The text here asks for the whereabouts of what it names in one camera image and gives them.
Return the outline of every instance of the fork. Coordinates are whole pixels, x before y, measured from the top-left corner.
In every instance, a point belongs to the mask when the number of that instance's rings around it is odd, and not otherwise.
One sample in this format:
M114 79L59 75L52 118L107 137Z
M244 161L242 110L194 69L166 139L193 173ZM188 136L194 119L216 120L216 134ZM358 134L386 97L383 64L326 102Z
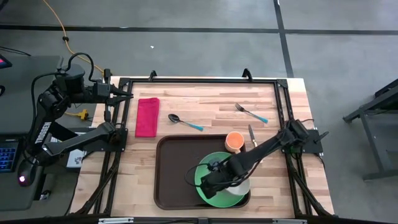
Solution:
M259 119L260 121L262 121L262 122L264 122L264 123L266 123L266 124L268 123L268 120L267 120L267 119L262 118L262 117L260 117L260 116L257 116L257 115L255 115L254 113L252 113L252 112L250 112L250 111L244 109L244 108L243 108L241 105L239 105L238 103L235 103L235 107L236 107L239 111L247 112L247 113L253 115L255 118Z

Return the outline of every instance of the red cloth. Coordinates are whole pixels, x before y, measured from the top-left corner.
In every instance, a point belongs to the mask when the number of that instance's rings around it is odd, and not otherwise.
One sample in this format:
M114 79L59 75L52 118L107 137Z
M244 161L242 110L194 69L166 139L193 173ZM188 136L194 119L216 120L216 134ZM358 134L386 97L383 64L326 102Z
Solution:
M156 137L157 117L160 100L158 98L138 100L136 137Z

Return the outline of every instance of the concrete floor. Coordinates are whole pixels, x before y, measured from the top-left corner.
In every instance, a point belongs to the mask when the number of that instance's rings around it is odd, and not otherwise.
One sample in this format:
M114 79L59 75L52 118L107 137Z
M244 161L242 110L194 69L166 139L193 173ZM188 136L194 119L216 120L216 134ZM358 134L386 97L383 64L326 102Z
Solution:
M279 2L286 29L398 29L395 0ZM69 26L278 28L272 0L49 3ZM1 23L58 25L40 0L10 1L0 12ZM0 45L5 47L33 55L70 55L61 32L0 32ZM255 77L287 76L279 34L68 32L68 36L72 49L89 53L97 65L115 75L149 75L156 70L158 75L238 77L247 67ZM398 36L287 35L287 44L294 77L305 79L315 124L330 131L323 147L335 213L397 223L398 177L362 181L362 175L377 171L376 163L362 124L348 125L341 118L397 78ZM92 105L84 108L94 111ZM86 126L62 119L69 126ZM72 178L58 177L50 200L27 211L2 212L0 219L63 215L73 192Z

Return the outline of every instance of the blue-handled spoon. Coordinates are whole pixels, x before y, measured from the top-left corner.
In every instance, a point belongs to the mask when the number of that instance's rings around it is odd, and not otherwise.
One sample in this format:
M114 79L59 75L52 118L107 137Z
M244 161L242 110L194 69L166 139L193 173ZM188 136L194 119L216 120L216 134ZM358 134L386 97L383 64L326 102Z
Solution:
M199 130L199 131L203 131L203 127L197 126L197 125L194 125L194 124L190 124L190 123L187 123L187 122L185 122L185 121L182 121L182 120L180 120L180 118L179 118L177 115L175 115L175 114L169 114L169 119L170 119L171 121L173 121L174 123L183 122L183 123L185 123L185 124L187 124L187 125L189 125L189 126L191 126L191 127L193 127L193 128L196 128L196 129Z
M239 111L247 112L247 113L253 115L255 118L259 119L260 121L262 121L262 122L264 122L264 123L266 123L266 124L268 123L268 120L267 120L267 119L262 118L262 117L260 117L260 116L257 116L257 115L255 115L254 113L252 113L252 112L250 112L250 111L247 111L246 109L244 109L241 105L239 105L239 104L237 104L237 103L235 103L235 107L236 107Z

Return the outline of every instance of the brown tray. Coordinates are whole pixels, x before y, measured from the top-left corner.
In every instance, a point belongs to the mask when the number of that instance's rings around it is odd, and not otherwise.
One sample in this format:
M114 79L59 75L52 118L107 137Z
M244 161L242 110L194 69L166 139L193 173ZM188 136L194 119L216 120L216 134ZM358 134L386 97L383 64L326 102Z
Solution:
M224 147L226 134L166 136L157 144L155 165L156 205L164 210L214 208L198 194L196 188L184 181L189 168L199 164L213 152L228 152ZM187 179L193 181L195 171ZM232 208L245 206L250 192Z

